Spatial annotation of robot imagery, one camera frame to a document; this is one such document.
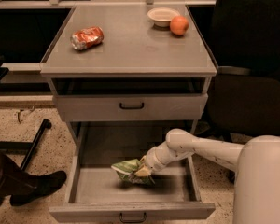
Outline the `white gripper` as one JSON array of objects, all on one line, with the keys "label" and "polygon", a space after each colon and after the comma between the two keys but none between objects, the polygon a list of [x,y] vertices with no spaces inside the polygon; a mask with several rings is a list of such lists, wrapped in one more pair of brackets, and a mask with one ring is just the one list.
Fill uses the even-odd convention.
[{"label": "white gripper", "polygon": [[150,176],[152,173],[158,172],[165,167],[165,165],[157,158],[157,154],[154,149],[151,149],[146,155],[144,155],[140,162],[141,165],[139,169],[134,173],[138,177]]}]

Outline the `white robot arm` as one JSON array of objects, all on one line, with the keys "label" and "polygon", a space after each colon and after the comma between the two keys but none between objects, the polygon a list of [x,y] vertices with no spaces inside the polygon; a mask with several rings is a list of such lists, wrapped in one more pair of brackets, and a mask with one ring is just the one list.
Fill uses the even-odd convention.
[{"label": "white robot arm", "polygon": [[232,224],[280,224],[280,137],[263,135],[240,145],[172,129],[135,174],[149,176],[192,153],[235,172]]}]

